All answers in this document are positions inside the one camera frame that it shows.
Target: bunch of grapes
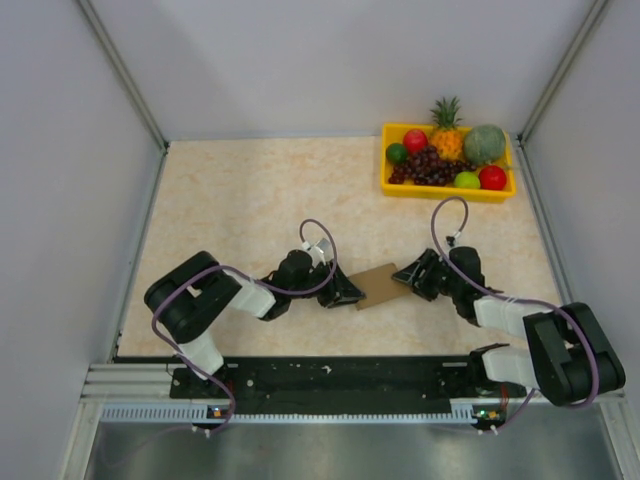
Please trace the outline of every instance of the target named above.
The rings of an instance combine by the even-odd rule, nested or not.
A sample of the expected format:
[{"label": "bunch of grapes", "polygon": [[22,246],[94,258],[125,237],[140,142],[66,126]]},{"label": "bunch of grapes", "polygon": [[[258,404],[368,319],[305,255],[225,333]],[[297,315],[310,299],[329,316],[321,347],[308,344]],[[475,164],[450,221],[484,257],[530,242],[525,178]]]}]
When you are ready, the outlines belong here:
[{"label": "bunch of grapes", "polygon": [[429,145],[410,155],[402,165],[395,165],[389,183],[401,185],[410,178],[416,185],[444,187],[447,183],[452,183],[460,172],[475,170],[475,165],[467,162],[441,160],[436,147]]}]

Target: watermelon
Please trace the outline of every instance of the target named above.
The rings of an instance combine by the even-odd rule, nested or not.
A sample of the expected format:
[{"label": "watermelon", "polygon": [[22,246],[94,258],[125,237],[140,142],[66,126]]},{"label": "watermelon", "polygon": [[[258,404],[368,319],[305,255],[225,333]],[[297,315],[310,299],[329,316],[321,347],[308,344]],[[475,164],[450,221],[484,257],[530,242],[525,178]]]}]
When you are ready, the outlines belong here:
[{"label": "watermelon", "polygon": [[486,165],[504,155],[507,141],[504,132],[495,125],[480,125],[464,137],[464,155],[474,165]]}]

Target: gray wall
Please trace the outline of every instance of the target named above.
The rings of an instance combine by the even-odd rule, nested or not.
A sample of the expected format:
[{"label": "gray wall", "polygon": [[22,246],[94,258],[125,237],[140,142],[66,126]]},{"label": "gray wall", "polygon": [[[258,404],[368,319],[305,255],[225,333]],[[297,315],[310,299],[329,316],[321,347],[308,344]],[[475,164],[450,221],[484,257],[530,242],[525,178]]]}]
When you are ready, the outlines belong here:
[{"label": "gray wall", "polygon": [[0,15],[0,478],[55,478],[158,151],[70,0]]},{"label": "gray wall", "polygon": [[589,0],[94,0],[168,138],[526,117]]},{"label": "gray wall", "polygon": [[612,2],[528,151],[579,298],[640,411],[640,2]]}]

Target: yellow crate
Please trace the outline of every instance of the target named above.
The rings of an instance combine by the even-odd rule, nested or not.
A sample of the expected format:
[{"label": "yellow crate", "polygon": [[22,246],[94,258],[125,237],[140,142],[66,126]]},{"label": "yellow crate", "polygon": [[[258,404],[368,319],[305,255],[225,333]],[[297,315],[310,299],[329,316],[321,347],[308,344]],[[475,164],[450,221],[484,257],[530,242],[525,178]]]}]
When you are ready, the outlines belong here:
[{"label": "yellow crate", "polygon": [[[402,123],[386,123],[382,127],[382,151],[380,153],[380,186],[385,195],[393,197],[418,197],[418,198],[435,198],[442,199],[452,195],[458,195],[471,202],[487,202],[487,203],[502,203],[507,198],[513,197],[516,194],[516,179],[513,175],[513,159],[511,158],[511,148],[509,148],[509,138],[505,134],[507,140],[507,148],[505,149],[502,158],[494,162],[494,165],[498,165],[505,169],[507,173],[507,184],[504,189],[500,191],[496,190],[474,190],[468,188],[456,188],[453,185],[447,185],[445,187],[427,187],[421,185],[404,184],[393,185],[388,182],[389,177],[393,171],[393,165],[387,160],[385,152],[387,147],[392,143],[402,143],[405,133],[409,130],[417,128],[422,130],[427,137],[431,135],[431,132],[435,128],[434,125],[407,125]],[[466,135],[471,127],[460,127],[459,130]]]}]

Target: red fruit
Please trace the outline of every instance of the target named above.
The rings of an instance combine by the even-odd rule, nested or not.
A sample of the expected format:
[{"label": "red fruit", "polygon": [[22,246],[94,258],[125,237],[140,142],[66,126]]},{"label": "red fruit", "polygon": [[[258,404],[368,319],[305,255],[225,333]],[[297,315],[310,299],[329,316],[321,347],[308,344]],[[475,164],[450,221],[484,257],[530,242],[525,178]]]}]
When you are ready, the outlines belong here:
[{"label": "red fruit", "polygon": [[478,175],[480,186],[485,190],[502,190],[507,184],[507,174],[496,165],[484,167]]},{"label": "red fruit", "polygon": [[410,154],[414,154],[429,145],[427,136],[422,130],[413,129],[409,130],[402,139],[402,144],[409,151]]}]

